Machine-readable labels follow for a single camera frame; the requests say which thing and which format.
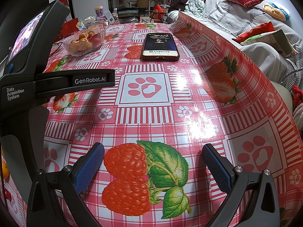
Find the phone screen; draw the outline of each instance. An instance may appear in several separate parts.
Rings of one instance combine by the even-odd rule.
[[[178,50],[171,34],[149,33],[146,35],[143,55],[178,56]]]

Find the stuffed toy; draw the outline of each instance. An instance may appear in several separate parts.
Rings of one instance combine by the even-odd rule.
[[[290,18],[290,12],[288,9],[276,2],[264,3],[263,10],[267,14],[281,21],[286,21]]]

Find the strawberry print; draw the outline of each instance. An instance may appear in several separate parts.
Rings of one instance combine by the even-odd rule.
[[[109,41],[110,41],[112,38],[116,38],[116,37],[119,37],[119,34],[110,34],[110,35],[107,35],[107,36],[105,36],[103,43],[104,43],[104,44],[108,44]]]
[[[110,182],[102,192],[102,202],[109,210],[126,216],[140,216],[151,208],[143,178]]]
[[[135,143],[125,143],[108,150],[104,156],[107,171],[119,179],[134,179],[146,174],[145,148]]]
[[[208,79],[203,81],[203,88],[213,100],[227,104],[234,104],[237,101],[236,95],[242,89],[237,88],[242,80],[230,79]]]
[[[232,61],[229,55],[226,56],[221,62],[218,62],[205,71],[208,79],[230,79],[232,74],[238,71],[237,60],[234,58]]]
[[[156,28],[156,25],[154,24],[138,24],[135,25],[136,29],[154,29]]]
[[[65,110],[65,108],[72,107],[73,106],[72,102],[79,101],[79,99],[77,99],[77,97],[78,97],[78,94],[75,94],[75,93],[69,93],[69,94],[65,94],[65,95],[56,96],[55,100],[54,100],[54,105],[53,105],[54,111],[56,111],[57,113],[60,114]]]
[[[180,39],[183,39],[183,38],[188,38],[190,35],[192,35],[192,31],[190,30],[191,28],[191,24],[187,24],[186,27],[182,28],[181,30],[173,33],[174,36],[176,38],[180,38]]]
[[[139,60],[141,58],[141,51],[143,45],[135,45],[128,47],[127,50],[130,51],[124,57],[130,60]]]
[[[69,61],[68,57],[61,58],[59,60],[56,60],[51,63],[48,69],[46,69],[45,72],[54,72],[54,71],[60,71],[62,66]]]

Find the display screen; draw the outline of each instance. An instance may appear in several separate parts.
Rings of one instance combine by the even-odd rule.
[[[174,39],[169,33],[149,33],[146,35],[145,51],[177,51]]]
[[[25,46],[28,45],[29,41],[31,40],[31,36],[41,19],[44,11],[42,11],[40,14],[38,14],[35,18],[33,18],[30,22],[27,23],[25,27],[23,27],[15,41],[15,44],[13,46],[11,55],[9,57],[9,61]]]

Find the jar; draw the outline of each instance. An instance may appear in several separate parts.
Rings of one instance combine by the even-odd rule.
[[[95,7],[96,17],[103,16],[103,6]]]
[[[126,24],[126,23],[139,23],[139,20],[135,18],[135,16],[119,19],[120,24]]]

